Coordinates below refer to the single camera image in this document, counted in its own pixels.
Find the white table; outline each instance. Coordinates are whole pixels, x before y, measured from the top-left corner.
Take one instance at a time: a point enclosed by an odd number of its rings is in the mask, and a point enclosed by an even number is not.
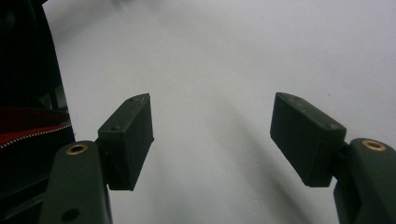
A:
[[[396,2],[49,0],[77,140],[149,92],[155,141],[114,223],[337,223],[270,138],[275,93],[396,147]]]

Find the zipper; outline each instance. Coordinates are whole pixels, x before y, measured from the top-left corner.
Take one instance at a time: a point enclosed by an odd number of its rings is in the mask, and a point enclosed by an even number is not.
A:
[[[29,134],[29,135],[25,135],[23,137],[19,137],[19,138],[13,139],[11,141],[8,141],[8,142],[4,143],[3,145],[0,145],[0,151],[2,149],[6,148],[6,147],[11,146],[12,144],[14,144],[16,142],[20,142],[21,140],[33,138],[33,137],[36,137],[36,136],[39,136],[39,135],[43,135],[43,134],[46,134],[46,133],[56,133],[56,132],[59,132],[59,131],[61,131],[63,129],[70,128],[71,126],[72,125],[69,124],[69,125],[63,126],[61,128],[57,128],[57,129],[53,129],[53,130],[49,130],[49,131],[45,131],[45,132],[41,132],[41,133],[32,133],[32,134]]]

